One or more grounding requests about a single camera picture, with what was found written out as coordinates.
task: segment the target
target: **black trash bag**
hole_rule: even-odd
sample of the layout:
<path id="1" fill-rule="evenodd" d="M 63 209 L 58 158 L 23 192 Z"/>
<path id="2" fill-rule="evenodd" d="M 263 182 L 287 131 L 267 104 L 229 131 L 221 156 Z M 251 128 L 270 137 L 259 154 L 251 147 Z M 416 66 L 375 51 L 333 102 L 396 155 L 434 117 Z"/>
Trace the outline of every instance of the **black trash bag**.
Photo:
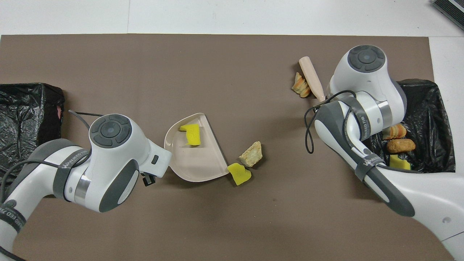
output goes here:
<path id="1" fill-rule="evenodd" d="M 0 182 L 39 145 L 61 138 L 64 94 L 44 83 L 0 84 Z M 8 187 L 22 167 L 7 181 Z"/>
<path id="2" fill-rule="evenodd" d="M 407 130 L 405 138 L 416 144 L 415 150 L 398 154 L 398 157 L 411 163 L 411 169 L 415 171 L 455 172 L 453 138 L 438 86 L 420 79 L 407 79 L 398 84 L 407 98 L 406 115 L 401 122 Z M 381 132 L 364 141 L 389 165 L 387 143 L 382 140 Z"/>

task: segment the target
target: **brush handle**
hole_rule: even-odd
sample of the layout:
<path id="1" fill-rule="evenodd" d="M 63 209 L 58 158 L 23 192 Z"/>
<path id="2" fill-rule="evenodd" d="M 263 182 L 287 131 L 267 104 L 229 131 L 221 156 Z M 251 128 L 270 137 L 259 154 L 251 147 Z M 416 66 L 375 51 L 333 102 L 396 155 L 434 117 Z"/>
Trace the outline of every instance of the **brush handle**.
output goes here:
<path id="1" fill-rule="evenodd" d="M 313 63 L 308 56 L 305 56 L 299 60 L 301 69 L 303 70 L 306 82 L 308 82 L 311 91 L 318 101 L 323 102 L 325 100 L 324 90 L 322 84 L 319 81 L 316 70 L 314 69 Z"/>

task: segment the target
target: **white plastic tray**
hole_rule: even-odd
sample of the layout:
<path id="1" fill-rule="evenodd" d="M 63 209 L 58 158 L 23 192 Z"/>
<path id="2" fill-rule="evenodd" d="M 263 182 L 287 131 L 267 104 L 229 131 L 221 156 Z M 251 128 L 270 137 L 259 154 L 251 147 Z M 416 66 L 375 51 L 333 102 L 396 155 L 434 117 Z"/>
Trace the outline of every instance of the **white plastic tray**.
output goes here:
<path id="1" fill-rule="evenodd" d="M 187 137 L 179 127 L 186 124 L 200 126 L 201 145 L 187 144 Z M 173 155 L 169 166 L 182 179 L 203 182 L 229 173 L 227 163 L 204 113 L 195 113 L 174 124 L 164 137 L 164 149 Z"/>

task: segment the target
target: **white floor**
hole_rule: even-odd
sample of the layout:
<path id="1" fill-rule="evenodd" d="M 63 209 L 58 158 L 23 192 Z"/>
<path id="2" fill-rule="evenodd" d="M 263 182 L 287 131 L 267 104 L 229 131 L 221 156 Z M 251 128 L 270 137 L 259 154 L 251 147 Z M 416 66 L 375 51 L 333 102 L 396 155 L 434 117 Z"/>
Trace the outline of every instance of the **white floor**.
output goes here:
<path id="1" fill-rule="evenodd" d="M 464 32 L 429 0 L 0 0 L 6 34 L 206 33 L 430 37 L 463 170 Z"/>

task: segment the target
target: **white robotic arm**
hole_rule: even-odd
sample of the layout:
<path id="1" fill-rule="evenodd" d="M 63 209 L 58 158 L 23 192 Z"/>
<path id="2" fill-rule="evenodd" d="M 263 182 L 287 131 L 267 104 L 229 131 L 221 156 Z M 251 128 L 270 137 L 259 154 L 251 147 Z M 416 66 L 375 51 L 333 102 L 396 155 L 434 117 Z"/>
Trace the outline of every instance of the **white robotic arm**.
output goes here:
<path id="1" fill-rule="evenodd" d="M 0 207 L 0 247 L 11 252 L 17 233 L 44 196 L 55 195 L 106 212 L 127 199 L 139 173 L 145 176 L 145 185 L 150 185 L 154 176 L 164 175 L 171 159 L 169 151 L 147 139 L 133 120 L 119 114 L 97 119 L 90 127 L 89 139 L 88 159 L 88 151 L 66 139 L 47 142 L 30 155 L 28 160 L 55 167 L 28 164 L 11 184 Z M 0 261 L 7 260 L 11 259 L 0 254 Z"/>
<path id="2" fill-rule="evenodd" d="M 354 170 L 388 207 L 429 228 L 456 260 L 464 261 L 464 176 L 392 169 L 361 141 L 399 123 L 406 98 L 387 72 L 375 46 L 357 46 L 343 56 L 330 81 L 329 96 L 355 95 L 322 105 L 314 121 L 319 137 Z"/>

